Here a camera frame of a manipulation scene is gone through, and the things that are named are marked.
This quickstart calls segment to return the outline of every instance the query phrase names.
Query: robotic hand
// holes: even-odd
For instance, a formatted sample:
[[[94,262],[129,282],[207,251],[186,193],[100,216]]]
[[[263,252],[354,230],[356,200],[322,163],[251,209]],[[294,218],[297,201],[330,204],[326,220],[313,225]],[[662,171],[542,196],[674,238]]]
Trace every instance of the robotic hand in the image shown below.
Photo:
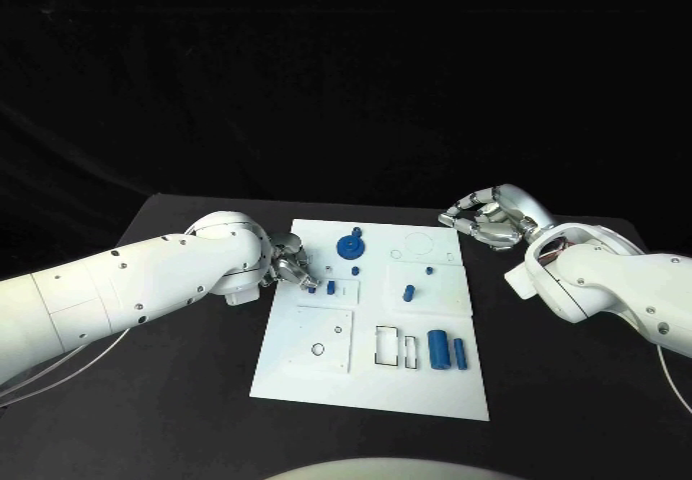
[[[475,207],[476,221],[460,218]],[[505,274],[524,299],[538,294],[573,323],[602,311],[612,312],[652,343],[692,357],[691,258],[645,255],[599,225],[558,224],[514,185],[472,193],[439,220],[493,250],[509,250],[527,240],[525,261]]]
[[[241,213],[217,212],[186,233],[133,243],[0,282],[0,384],[100,338],[198,302],[260,298],[258,285],[318,286],[300,238]]]

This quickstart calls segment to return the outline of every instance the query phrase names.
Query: white casing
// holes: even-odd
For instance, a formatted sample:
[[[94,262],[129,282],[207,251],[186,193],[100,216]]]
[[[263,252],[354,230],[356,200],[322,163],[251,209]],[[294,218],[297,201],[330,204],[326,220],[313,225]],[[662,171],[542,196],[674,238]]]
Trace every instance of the white casing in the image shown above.
[[[153,238],[0,282],[0,384],[209,292],[227,295],[232,305],[257,298],[271,261],[264,231],[245,215],[218,212],[195,233]]]
[[[544,267],[538,257],[558,237],[576,245]],[[567,321],[612,312],[651,342],[692,356],[692,259],[645,255],[606,227],[567,223],[532,243],[505,278],[519,296],[538,293]]]

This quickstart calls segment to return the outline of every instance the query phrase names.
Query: white plastic board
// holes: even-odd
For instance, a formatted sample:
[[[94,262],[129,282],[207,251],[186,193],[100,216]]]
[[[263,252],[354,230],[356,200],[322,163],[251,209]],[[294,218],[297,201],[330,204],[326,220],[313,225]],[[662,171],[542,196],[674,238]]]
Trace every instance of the white plastic board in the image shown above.
[[[365,253],[356,260],[345,260],[336,242],[356,226],[364,231]],[[310,273],[323,283],[315,294],[289,283],[277,286],[251,396],[488,421],[456,230],[296,220],[292,231],[303,239]],[[352,275],[354,266],[361,269],[358,276]],[[335,295],[326,293],[329,280],[336,282]],[[416,287],[411,302],[403,298],[407,285]],[[378,325],[398,328],[397,366],[375,364]],[[450,370],[430,367],[430,330],[447,332]],[[382,354],[392,358],[391,333],[387,335]],[[418,369],[405,368],[407,353],[411,356],[413,352],[407,336],[417,340]],[[465,340],[465,371],[456,367],[454,338]],[[322,355],[312,351],[316,343],[323,344]]]

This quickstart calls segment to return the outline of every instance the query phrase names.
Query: black curtain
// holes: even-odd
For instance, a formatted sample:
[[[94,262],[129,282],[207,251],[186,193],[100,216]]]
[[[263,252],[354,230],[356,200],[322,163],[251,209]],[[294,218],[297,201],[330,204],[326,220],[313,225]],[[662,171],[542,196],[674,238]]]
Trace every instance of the black curtain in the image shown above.
[[[157,192],[446,209],[511,182],[689,253],[675,16],[392,5],[6,2],[3,276],[107,249]]]

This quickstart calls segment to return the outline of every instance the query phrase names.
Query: blue object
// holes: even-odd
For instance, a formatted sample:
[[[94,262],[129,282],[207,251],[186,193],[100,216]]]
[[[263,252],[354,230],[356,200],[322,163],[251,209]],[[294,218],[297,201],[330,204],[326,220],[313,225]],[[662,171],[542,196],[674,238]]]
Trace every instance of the blue object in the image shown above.
[[[444,330],[429,332],[430,366],[434,370],[447,370],[452,367],[450,347]]]
[[[358,227],[354,229],[352,235],[346,235],[339,239],[336,252],[346,260],[355,260],[364,254],[365,243],[361,240],[361,229]]]
[[[407,289],[404,290],[405,302],[410,302],[414,299],[414,292],[416,292],[416,287],[413,285],[407,285]]]
[[[465,342],[460,338],[454,339],[454,355],[457,356],[459,369],[466,370],[469,365],[466,364]]]

